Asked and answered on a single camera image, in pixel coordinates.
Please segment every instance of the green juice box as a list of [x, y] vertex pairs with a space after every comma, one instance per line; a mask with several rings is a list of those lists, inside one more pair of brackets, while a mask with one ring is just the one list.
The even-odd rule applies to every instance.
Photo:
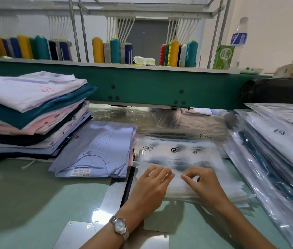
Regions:
[[220, 45], [215, 53], [215, 62], [213, 63], [213, 69], [228, 70], [232, 57], [234, 54], [235, 46]]

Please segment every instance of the metal rack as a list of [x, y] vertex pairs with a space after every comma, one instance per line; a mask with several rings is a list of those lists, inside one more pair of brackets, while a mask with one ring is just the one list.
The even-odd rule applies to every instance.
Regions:
[[231, 0], [227, 0], [226, 8], [223, 0], [220, 0], [219, 7], [215, 11], [208, 11], [214, 0], [207, 4], [168, 4], [168, 3], [110, 3], [100, 2], [73, 2], [68, 1], [30, 1], [30, 0], [0, 0], [0, 12], [12, 12], [16, 15], [48, 15], [50, 13], [70, 14], [74, 33], [74, 40], [78, 62], [81, 62], [80, 50], [78, 45], [78, 35], [76, 31], [75, 15], [80, 15], [84, 49], [86, 61], [89, 62], [86, 30], [84, 25], [84, 16], [135, 16], [135, 17], [161, 17], [164, 19], [213, 19], [215, 16], [216, 24], [211, 43], [210, 55], [207, 68], [210, 68], [212, 52], [215, 45], [215, 39], [218, 31], [220, 14], [225, 9], [223, 22], [220, 29], [217, 46], [221, 44], [223, 32], [226, 25], [228, 10]]

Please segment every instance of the light green table surface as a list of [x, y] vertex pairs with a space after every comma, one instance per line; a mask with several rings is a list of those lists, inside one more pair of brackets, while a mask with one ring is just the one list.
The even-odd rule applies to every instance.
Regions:
[[[231, 161], [225, 160], [224, 162], [233, 175], [242, 180]], [[258, 201], [252, 199], [249, 205], [249, 208], [241, 208], [246, 218], [277, 248], [290, 249], [291, 247], [273, 225]], [[221, 220], [216, 222], [215, 218], [198, 204], [163, 201], [160, 208], [144, 221], [144, 229], [167, 232], [170, 249], [241, 248], [230, 238]]]
[[68, 221], [91, 222], [110, 178], [56, 178], [50, 163], [0, 162], [0, 249], [51, 249]]

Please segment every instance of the light blue shirt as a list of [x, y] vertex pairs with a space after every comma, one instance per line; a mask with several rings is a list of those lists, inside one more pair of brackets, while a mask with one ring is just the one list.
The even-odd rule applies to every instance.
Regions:
[[55, 150], [58, 148], [58, 146], [65, 140], [65, 138], [72, 133], [79, 125], [81, 125], [83, 122], [86, 121], [86, 119], [91, 115], [91, 112], [87, 111], [83, 114], [83, 116], [74, 122], [73, 126], [64, 134], [61, 138], [58, 139], [58, 141], [48, 148], [28, 148], [28, 147], [1, 147], [0, 153], [15, 153], [15, 152], [21, 152], [21, 153], [27, 153], [27, 154], [42, 154], [42, 155], [51, 155]]
[[89, 121], [74, 134], [49, 171], [56, 177], [124, 178], [136, 130], [134, 124]]

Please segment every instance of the green machine beam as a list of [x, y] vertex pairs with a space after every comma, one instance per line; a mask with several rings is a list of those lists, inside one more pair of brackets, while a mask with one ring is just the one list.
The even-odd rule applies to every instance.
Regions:
[[108, 104], [153, 104], [216, 109], [244, 108], [242, 85], [255, 75], [195, 71], [188, 68], [146, 67], [0, 59], [0, 76], [48, 71], [74, 74], [97, 86], [88, 100]]

